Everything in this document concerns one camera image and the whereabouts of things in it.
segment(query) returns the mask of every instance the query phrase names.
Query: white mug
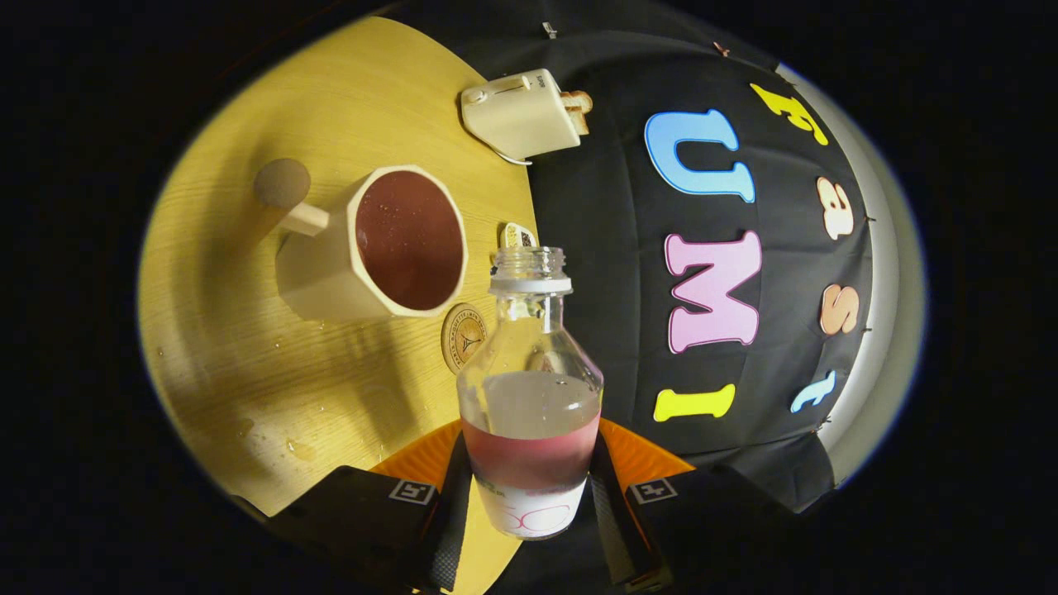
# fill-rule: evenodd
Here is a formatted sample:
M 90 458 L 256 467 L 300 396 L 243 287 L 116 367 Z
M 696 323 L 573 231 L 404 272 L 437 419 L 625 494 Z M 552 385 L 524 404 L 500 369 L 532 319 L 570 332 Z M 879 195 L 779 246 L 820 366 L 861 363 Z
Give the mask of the white mug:
M 306 320 L 435 317 L 462 290 L 467 260 L 462 216 L 444 184 L 416 165 L 380 167 L 325 229 L 287 238 L 276 282 Z

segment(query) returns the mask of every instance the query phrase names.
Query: pink liquid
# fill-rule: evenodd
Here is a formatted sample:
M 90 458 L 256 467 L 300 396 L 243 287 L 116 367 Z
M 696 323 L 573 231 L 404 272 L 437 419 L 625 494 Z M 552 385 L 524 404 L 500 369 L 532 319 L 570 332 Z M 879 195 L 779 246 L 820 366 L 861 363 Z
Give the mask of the pink liquid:
M 588 470 L 599 414 L 577 430 L 551 438 L 505 438 L 466 419 L 462 429 L 474 472 L 480 477 L 526 490 L 569 489 Z

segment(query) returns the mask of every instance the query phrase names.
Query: wooden coaster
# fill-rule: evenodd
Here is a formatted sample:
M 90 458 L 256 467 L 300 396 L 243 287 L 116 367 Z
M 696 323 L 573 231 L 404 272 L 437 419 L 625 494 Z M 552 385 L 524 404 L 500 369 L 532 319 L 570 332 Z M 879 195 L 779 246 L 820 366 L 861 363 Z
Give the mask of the wooden coaster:
M 441 326 L 441 351 L 453 374 L 459 373 L 487 335 L 485 320 L 474 306 L 456 304 L 449 310 Z

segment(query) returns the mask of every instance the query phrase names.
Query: letter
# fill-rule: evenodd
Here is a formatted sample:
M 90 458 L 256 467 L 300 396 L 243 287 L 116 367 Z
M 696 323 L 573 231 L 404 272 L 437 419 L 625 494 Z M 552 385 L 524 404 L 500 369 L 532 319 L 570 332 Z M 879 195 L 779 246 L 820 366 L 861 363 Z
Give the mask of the letter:
M 676 394 L 672 389 L 658 393 L 654 403 L 654 420 L 668 421 L 680 415 L 712 415 L 723 417 L 734 402 L 734 384 L 728 384 L 715 393 Z
M 816 121 L 811 119 L 811 114 L 808 113 L 808 110 L 804 109 L 801 102 L 794 97 L 784 97 L 780 94 L 772 93 L 771 91 L 765 91 L 752 83 L 750 83 L 749 86 L 756 91 L 756 94 L 760 95 L 762 100 L 764 100 L 764 105 L 768 106 L 768 109 L 770 109 L 772 113 L 782 115 L 783 112 L 786 112 L 789 114 L 787 120 L 789 120 L 790 124 L 802 130 L 811 130 L 813 137 L 816 138 L 817 143 L 823 146 L 831 144 L 831 142 L 826 140 L 826 136 L 823 134 L 823 129 L 819 127 L 819 124 L 816 124 Z
M 790 413 L 801 411 L 801 405 L 808 401 L 811 401 L 813 407 L 822 402 L 823 398 L 834 391 L 837 379 L 838 373 L 832 369 L 826 373 L 826 378 L 820 380 L 819 382 L 813 382 L 804 389 L 801 389 L 801 392 L 798 393 L 797 398 L 794 399 L 794 403 L 790 405 Z
M 747 231 L 737 241 L 688 244 L 673 234 L 665 238 L 664 252 L 673 275 L 683 274 L 688 267 L 711 265 L 672 290 L 674 296 L 709 311 L 674 309 L 669 317 L 669 349 L 681 354 L 705 343 L 752 343 L 760 314 L 728 293 L 761 270 L 761 238 Z
M 826 178 L 816 180 L 816 188 L 819 191 L 819 202 L 823 204 L 823 227 L 831 239 L 853 233 L 853 210 L 845 188 Z
M 859 294 L 852 287 L 828 285 L 823 290 L 823 306 L 819 312 L 819 326 L 827 335 L 838 330 L 849 333 L 856 328 L 859 313 Z
M 685 141 L 720 143 L 737 150 L 738 138 L 731 123 L 715 109 L 707 113 L 665 111 L 646 121 L 646 151 L 654 168 L 672 187 L 683 194 L 736 194 L 746 202 L 756 200 L 753 177 L 745 163 L 735 162 L 730 172 L 688 169 L 676 156 L 676 145 Z

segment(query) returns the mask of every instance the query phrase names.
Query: wooden table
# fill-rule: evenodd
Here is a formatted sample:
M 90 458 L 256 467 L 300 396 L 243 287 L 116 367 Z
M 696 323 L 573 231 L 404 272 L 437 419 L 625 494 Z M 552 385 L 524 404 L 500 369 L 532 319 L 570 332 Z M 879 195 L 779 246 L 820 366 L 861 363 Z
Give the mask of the wooden table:
M 525 168 L 459 123 L 459 91 L 484 82 L 421 33 L 367 18 L 239 93 L 172 170 L 145 239 L 140 328 L 161 403 L 220 489 L 271 516 L 335 467 L 369 469 L 458 417 L 441 318 L 302 320 L 276 290 L 282 233 L 243 253 L 229 240 L 254 200 L 254 175 L 273 159 L 302 161 L 306 201 L 325 209 L 371 169 L 415 163 L 462 212 L 470 263 L 459 301 L 491 323 L 498 227 L 536 229 Z M 475 487 L 456 593 L 484 593 L 518 544 L 490 527 Z

